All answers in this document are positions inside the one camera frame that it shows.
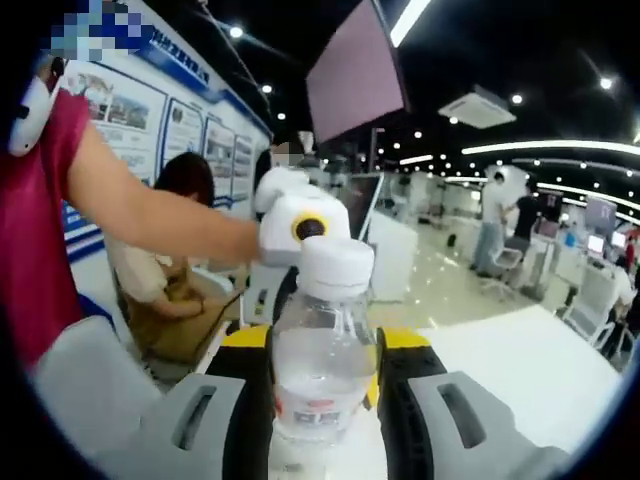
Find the white robotic arm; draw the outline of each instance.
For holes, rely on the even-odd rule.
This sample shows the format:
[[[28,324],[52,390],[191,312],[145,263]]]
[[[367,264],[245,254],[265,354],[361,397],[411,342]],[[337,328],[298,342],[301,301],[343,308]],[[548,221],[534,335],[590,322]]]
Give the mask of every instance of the white robotic arm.
[[[300,243],[310,236],[351,237],[346,207],[308,181],[306,173],[284,167],[270,170],[260,181],[255,209],[264,213],[260,226],[264,265],[296,265]]]

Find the computer monitor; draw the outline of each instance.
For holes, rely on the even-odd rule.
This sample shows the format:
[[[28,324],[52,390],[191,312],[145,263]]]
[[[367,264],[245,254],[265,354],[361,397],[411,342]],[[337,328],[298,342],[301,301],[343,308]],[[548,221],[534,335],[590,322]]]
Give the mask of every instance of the computer monitor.
[[[627,236],[624,233],[613,232],[611,234],[611,245],[624,248],[627,245]]]
[[[555,239],[556,235],[558,235],[559,227],[560,225],[558,222],[552,222],[546,218],[541,218],[540,223],[538,224],[538,235]]]
[[[589,235],[587,240],[587,250],[589,253],[602,256],[604,252],[604,238],[596,235]]]
[[[381,173],[365,173],[349,175],[347,182],[338,191],[338,199],[349,212],[351,237],[364,240],[380,190],[382,189]]]
[[[616,229],[616,204],[601,198],[589,197],[584,224],[589,232],[609,238]]]
[[[307,76],[318,143],[402,110],[406,95],[377,0],[363,0],[338,27]]]

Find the white headphone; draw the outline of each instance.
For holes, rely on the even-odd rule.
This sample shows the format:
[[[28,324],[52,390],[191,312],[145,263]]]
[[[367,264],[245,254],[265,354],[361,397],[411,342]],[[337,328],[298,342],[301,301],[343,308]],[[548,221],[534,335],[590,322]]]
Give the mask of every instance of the white headphone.
[[[40,139],[60,91],[60,77],[64,74],[64,67],[64,61],[60,57],[53,59],[51,74],[56,82],[51,92],[40,77],[34,76],[31,80],[9,137],[8,150],[14,157],[23,157],[29,153]]]

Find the gray plastic part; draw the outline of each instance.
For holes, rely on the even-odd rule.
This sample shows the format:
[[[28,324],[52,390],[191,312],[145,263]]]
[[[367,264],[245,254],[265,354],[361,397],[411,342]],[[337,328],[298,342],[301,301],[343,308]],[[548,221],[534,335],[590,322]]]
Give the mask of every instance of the gray plastic part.
[[[538,448],[511,409],[462,372],[409,379],[429,432],[435,480],[547,478],[567,454]]]
[[[101,454],[97,465],[118,479],[222,479],[225,439],[244,384],[238,378],[187,376],[142,417],[140,430]]]

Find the black shirt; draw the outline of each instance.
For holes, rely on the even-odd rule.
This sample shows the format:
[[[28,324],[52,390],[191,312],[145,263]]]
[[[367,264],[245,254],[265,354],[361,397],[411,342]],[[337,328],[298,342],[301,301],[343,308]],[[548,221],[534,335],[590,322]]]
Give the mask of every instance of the black shirt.
[[[519,198],[516,205],[520,210],[520,214],[518,215],[518,223],[513,236],[531,240],[531,229],[538,219],[540,204],[536,198],[527,196]]]

